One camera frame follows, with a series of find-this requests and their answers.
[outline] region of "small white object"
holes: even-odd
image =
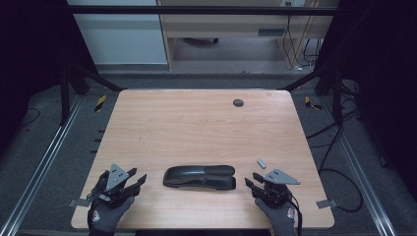
[[[264,161],[263,161],[263,160],[261,160],[261,159],[258,159],[258,164],[260,164],[260,166],[261,166],[263,169],[267,168],[267,166],[265,165]]]

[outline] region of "black glove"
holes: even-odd
[[[118,208],[110,208],[103,200],[95,200],[89,212],[90,235],[113,235],[120,218],[134,201],[130,197]]]
[[[267,206],[261,199],[255,199],[255,204],[263,211],[270,223],[273,231],[278,236],[294,236],[294,214],[295,208],[291,203],[285,203],[277,208]]]

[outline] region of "wooden table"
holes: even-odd
[[[244,101],[242,107],[233,100]],[[262,169],[261,158],[267,165]],[[137,167],[127,186],[147,174],[120,228],[270,228],[254,204],[245,177],[278,168],[301,182],[288,186],[303,213],[303,227],[328,228],[329,208],[291,95],[284,90],[124,90],[114,107],[81,198],[112,163]],[[177,165],[228,164],[236,189],[168,188],[166,169]],[[72,225],[87,228],[88,209],[77,206]]]

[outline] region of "stapler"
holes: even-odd
[[[236,189],[235,169],[230,165],[182,165],[166,170],[166,187],[204,187],[217,190]]]

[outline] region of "floor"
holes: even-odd
[[[316,53],[312,42],[308,55]],[[171,70],[143,70],[140,73],[106,71],[102,76],[129,89],[279,89],[302,78],[310,62],[302,70],[288,70],[273,39],[220,38],[210,40],[181,39]],[[306,136],[332,123],[331,94],[316,96],[317,80],[291,92]],[[117,92],[88,80],[88,95],[71,95],[76,111],[68,130],[59,126],[59,88],[36,94],[30,100],[30,110],[12,145],[0,164],[0,189],[6,193],[0,199],[2,230],[14,228],[17,235],[87,235],[74,229],[74,210],[66,204],[80,197],[89,174],[99,139],[105,130]],[[97,100],[107,95],[100,112],[94,112]],[[313,105],[306,106],[309,96]],[[357,212],[332,209],[335,225],[330,229],[305,229],[305,235],[417,235],[417,204],[408,194],[394,169],[383,168],[351,97],[344,97],[346,117],[342,135],[328,152],[336,137],[329,129],[308,139],[313,158],[319,167],[328,152],[326,168],[336,169],[352,180],[362,193],[364,203]],[[56,141],[56,134],[64,135]],[[59,149],[50,149],[58,143]],[[348,209],[360,205],[355,185],[333,171],[323,172],[322,182],[328,197]],[[133,235],[121,230],[116,235]]]

